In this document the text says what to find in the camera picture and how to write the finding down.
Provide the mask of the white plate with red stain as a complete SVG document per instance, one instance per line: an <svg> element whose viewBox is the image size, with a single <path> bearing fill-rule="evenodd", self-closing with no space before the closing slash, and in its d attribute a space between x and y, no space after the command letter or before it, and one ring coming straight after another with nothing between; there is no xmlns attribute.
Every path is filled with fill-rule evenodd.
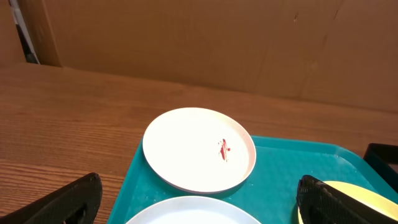
<svg viewBox="0 0 398 224"><path fill-rule="evenodd" d="M154 119L142 138L146 161L174 187L216 194L244 182L256 165L249 133L223 113L179 108Z"/></svg>

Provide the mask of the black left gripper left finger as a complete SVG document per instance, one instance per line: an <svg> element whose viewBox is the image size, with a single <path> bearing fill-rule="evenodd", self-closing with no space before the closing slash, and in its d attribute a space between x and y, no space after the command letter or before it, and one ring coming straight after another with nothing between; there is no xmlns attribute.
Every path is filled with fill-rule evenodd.
<svg viewBox="0 0 398 224"><path fill-rule="evenodd" d="M1 223L92 224L100 208L102 194L100 176L92 172L1 217Z"/></svg>

